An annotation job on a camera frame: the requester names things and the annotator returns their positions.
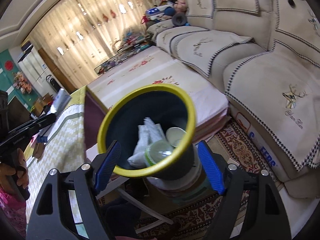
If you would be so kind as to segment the artificial flower bunch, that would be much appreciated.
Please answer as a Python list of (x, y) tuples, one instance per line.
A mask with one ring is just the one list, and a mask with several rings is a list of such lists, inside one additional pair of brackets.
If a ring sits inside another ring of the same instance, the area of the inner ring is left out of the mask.
[(32, 86), (22, 72), (14, 73), (13, 77), (14, 77), (14, 83), (13, 83), (14, 88), (19, 90), (22, 94), (30, 94), (32, 92)]

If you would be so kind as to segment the white paper cup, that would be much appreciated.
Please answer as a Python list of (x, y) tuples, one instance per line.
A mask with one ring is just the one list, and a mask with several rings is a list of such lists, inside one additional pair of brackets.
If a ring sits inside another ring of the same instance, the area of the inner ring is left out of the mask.
[(172, 147), (176, 148), (180, 144), (180, 142), (183, 139), (183, 137), (185, 136), (185, 134), (186, 134), (185, 130), (183, 130), (179, 127), (171, 127), (166, 131), (165, 136), (166, 136), (168, 143)]

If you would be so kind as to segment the patterned tablecloth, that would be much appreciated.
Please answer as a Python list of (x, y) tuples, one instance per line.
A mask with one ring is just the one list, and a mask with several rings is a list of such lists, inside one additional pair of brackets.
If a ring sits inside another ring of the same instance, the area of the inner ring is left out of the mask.
[(71, 100), (53, 125), (44, 152), (28, 167), (30, 197), (26, 218), (30, 219), (35, 200), (48, 174), (55, 168), (61, 173), (76, 170), (85, 161), (84, 113), (86, 86), (71, 94)]

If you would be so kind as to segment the brown small box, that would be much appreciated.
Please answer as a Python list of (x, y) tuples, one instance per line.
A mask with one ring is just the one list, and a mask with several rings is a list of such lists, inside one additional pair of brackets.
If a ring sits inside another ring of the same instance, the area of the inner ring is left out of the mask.
[(36, 159), (40, 159), (43, 155), (45, 148), (45, 144), (42, 142), (37, 142), (34, 146), (33, 157)]

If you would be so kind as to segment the patterned red rug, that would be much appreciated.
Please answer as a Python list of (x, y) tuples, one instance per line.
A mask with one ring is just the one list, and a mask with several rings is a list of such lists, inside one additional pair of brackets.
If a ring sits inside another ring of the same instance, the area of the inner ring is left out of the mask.
[[(267, 170), (276, 185), (280, 185), (269, 163), (234, 119), (208, 141), (208, 146), (213, 152), (223, 155), (225, 160), (238, 162), (247, 172)], [(180, 198), (164, 195), (146, 179), (129, 179), (121, 189), (174, 222), (173, 225), (163, 223), (141, 232), (139, 239), (157, 236), (162, 239), (201, 239), (221, 202), (221, 196), (207, 187), (204, 173), (194, 188)]]

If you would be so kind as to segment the white cloth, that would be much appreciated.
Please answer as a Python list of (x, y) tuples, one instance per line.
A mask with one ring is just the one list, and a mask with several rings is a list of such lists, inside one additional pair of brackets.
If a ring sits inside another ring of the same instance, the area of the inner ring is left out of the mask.
[(133, 155), (127, 159), (128, 163), (137, 169), (145, 168), (145, 150), (151, 143), (159, 140), (165, 140), (161, 125), (155, 124), (149, 117), (145, 118), (144, 124), (138, 126), (138, 142)]

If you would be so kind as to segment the clear jar with green band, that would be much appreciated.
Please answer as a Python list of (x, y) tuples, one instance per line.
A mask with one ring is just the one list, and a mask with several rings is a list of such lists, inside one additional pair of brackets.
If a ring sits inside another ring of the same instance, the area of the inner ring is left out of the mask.
[(174, 148), (166, 141), (159, 140), (151, 143), (145, 150), (144, 158), (147, 167), (156, 165), (172, 154)]

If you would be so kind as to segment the beige sofa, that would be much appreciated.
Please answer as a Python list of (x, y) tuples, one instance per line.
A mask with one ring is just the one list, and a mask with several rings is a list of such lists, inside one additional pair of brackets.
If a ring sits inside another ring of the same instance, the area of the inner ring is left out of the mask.
[(156, 45), (225, 94), (289, 195), (319, 196), (319, 21), (306, 0), (187, 0)]

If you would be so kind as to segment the beige curtains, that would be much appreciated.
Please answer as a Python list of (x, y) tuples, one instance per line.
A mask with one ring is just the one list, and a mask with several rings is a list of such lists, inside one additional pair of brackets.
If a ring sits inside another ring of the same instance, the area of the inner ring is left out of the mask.
[(159, 0), (61, 0), (29, 34), (76, 88), (94, 81), (97, 65), (115, 55), (129, 33), (141, 34), (141, 20)]

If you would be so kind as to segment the yellow rimmed black bin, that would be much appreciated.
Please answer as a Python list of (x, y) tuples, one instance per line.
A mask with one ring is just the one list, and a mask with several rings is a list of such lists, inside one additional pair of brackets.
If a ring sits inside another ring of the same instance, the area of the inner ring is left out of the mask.
[(195, 125), (195, 107), (183, 89), (169, 84), (144, 86), (108, 111), (97, 136), (98, 152), (107, 153), (117, 142), (117, 175), (178, 180), (195, 163)]

